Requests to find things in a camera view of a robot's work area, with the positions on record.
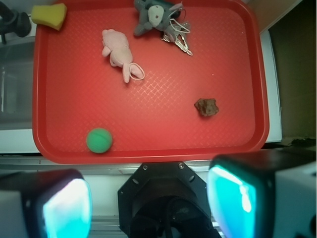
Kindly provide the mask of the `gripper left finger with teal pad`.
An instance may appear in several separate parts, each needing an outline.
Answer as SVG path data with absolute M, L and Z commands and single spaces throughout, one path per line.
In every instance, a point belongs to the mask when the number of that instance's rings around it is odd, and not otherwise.
M 75 169 L 0 176 L 2 238 L 86 238 L 91 220 L 90 187 Z

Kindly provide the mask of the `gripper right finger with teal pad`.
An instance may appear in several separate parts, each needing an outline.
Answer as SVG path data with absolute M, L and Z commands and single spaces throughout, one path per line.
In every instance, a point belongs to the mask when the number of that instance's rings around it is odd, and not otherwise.
M 317 154 L 300 148 L 216 156 L 207 195 L 228 238 L 314 238 Z

